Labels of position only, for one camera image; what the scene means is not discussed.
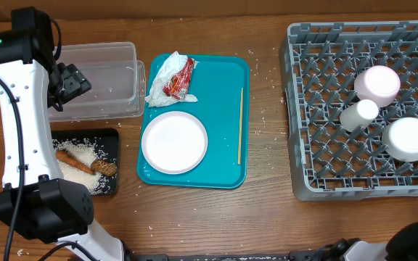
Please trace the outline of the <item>pile of white rice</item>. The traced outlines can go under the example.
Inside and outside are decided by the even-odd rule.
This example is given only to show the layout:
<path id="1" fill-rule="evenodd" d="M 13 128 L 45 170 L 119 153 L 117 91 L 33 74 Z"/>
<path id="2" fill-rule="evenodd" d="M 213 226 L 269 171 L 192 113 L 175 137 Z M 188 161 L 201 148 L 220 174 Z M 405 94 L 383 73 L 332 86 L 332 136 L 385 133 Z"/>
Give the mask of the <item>pile of white rice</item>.
<path id="1" fill-rule="evenodd" d="M 83 184 L 91 195 L 107 195 L 115 192 L 115 176 L 106 176 L 101 172 L 90 174 L 86 167 L 91 169 L 95 160 L 109 160 L 109 154 L 104 150 L 103 145 L 97 143 L 97 139 L 87 138 L 54 139 L 54 150 L 65 152 L 73 158 L 68 162 L 58 159 L 60 170 L 64 179 Z"/>

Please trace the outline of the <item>orange carrot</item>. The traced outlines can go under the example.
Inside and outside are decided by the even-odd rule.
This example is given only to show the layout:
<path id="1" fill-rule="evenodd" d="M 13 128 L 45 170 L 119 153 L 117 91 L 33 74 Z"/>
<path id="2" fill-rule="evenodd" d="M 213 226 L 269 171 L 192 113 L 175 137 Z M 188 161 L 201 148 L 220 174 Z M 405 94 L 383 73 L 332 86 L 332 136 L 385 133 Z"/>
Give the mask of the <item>orange carrot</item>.
<path id="1" fill-rule="evenodd" d="M 66 151 L 63 151 L 63 150 L 56 151 L 55 156 L 60 162 L 64 162 L 65 164 L 71 167 L 74 167 L 80 171 L 83 171 L 85 173 L 88 173 L 89 175 L 94 174 L 94 172 L 91 170 L 89 166 L 83 164 L 81 161 L 79 161 L 73 155 L 69 154 Z"/>

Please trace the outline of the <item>large white plate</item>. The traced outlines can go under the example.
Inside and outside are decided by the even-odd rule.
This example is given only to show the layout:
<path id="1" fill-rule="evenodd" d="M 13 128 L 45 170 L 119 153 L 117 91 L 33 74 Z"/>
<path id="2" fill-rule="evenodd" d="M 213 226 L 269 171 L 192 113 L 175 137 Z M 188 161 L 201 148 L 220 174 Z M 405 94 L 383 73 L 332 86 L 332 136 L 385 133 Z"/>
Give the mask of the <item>large white plate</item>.
<path id="1" fill-rule="evenodd" d="M 151 167 L 178 175 L 202 162 L 208 149 L 208 134 L 195 116 L 181 111 L 165 112 L 149 122 L 141 145 Z"/>

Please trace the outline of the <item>wooden chopstick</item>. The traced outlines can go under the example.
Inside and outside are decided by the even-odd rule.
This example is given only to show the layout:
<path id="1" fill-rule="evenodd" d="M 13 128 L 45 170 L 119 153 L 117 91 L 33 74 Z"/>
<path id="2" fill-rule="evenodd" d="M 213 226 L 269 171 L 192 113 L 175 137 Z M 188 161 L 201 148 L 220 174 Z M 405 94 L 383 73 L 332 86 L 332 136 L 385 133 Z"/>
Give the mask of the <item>wooden chopstick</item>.
<path id="1" fill-rule="evenodd" d="M 237 150 L 237 164 L 238 165 L 241 165 L 243 103 L 244 103 L 244 88 L 241 88 L 240 104 L 239 104 L 239 137 L 238 137 L 238 150 Z"/>

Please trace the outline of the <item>white cup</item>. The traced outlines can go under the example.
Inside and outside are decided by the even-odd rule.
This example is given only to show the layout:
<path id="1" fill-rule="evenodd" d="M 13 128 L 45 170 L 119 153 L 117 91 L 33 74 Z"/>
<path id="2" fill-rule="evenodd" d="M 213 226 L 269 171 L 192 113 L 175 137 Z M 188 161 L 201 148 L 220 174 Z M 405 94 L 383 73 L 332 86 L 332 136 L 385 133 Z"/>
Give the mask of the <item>white cup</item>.
<path id="1" fill-rule="evenodd" d="M 357 127 L 368 126 L 379 114 L 379 107 L 369 99 L 361 100 L 344 109 L 340 114 L 340 124 L 348 132 Z"/>

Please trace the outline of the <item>white bowl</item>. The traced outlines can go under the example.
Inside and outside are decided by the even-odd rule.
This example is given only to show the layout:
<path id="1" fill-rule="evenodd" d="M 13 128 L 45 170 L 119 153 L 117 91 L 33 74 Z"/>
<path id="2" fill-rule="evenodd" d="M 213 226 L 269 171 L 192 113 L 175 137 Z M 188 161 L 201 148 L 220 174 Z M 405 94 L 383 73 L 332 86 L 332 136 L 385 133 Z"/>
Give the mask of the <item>white bowl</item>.
<path id="1" fill-rule="evenodd" d="M 401 80 L 393 69 L 375 65 L 360 73 L 353 87 L 360 100 L 369 99 L 378 107 L 386 107 L 395 100 Z"/>

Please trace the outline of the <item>white saucer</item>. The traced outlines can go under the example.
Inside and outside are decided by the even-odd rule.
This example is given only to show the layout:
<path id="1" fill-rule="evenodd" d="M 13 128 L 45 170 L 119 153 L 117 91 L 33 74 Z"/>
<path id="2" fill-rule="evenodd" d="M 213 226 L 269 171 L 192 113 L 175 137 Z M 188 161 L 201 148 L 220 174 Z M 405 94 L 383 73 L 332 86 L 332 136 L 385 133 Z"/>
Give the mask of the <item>white saucer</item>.
<path id="1" fill-rule="evenodd" d="M 418 160 L 418 118 L 404 117 L 389 124 L 383 134 L 382 143 L 386 152 L 394 159 L 404 162 Z"/>

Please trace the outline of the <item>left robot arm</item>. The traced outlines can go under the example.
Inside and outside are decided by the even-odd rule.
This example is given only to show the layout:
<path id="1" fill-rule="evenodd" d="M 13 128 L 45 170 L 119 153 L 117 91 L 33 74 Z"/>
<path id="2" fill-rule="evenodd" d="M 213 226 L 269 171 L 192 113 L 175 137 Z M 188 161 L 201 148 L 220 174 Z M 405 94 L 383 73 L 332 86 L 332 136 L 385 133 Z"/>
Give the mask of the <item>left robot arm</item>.
<path id="1" fill-rule="evenodd" d="M 15 9 L 0 32 L 0 111 L 5 163 L 0 221 L 9 235 L 67 248 L 83 260 L 132 260 L 126 244 L 95 220 L 89 190 L 64 179 L 48 110 L 90 90 L 75 65 L 59 61 L 59 25 L 34 7 Z"/>

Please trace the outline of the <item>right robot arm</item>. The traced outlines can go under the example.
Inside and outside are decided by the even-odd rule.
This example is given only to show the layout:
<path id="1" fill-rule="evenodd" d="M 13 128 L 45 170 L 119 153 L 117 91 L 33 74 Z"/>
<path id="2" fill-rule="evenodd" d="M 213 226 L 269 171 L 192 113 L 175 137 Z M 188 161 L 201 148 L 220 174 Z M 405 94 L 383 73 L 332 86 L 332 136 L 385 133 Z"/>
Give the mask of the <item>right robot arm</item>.
<path id="1" fill-rule="evenodd" d="M 402 228 L 387 243 L 369 243 L 359 238 L 341 239 L 322 247 L 309 259 L 418 261 L 418 223 Z"/>

